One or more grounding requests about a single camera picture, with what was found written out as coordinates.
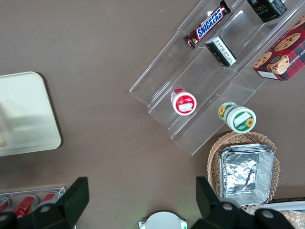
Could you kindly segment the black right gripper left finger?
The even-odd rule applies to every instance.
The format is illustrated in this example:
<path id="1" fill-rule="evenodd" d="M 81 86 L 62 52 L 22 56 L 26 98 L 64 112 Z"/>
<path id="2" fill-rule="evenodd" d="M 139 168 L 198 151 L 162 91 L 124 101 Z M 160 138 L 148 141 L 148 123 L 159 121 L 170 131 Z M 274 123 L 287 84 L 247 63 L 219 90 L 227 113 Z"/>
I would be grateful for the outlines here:
<path id="1" fill-rule="evenodd" d="M 55 203 L 30 214 L 28 229 L 72 229 L 89 203 L 87 177 L 79 177 Z"/>

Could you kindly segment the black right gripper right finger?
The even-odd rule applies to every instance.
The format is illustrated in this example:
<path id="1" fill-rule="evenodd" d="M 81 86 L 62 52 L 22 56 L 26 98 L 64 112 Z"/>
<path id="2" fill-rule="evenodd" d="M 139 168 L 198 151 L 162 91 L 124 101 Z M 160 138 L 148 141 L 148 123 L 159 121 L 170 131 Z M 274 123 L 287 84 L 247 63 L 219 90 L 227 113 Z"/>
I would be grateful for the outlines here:
<path id="1" fill-rule="evenodd" d="M 206 177 L 196 178 L 196 202 L 202 218 L 193 229 L 236 229 L 239 208 L 228 201 L 220 201 Z"/>

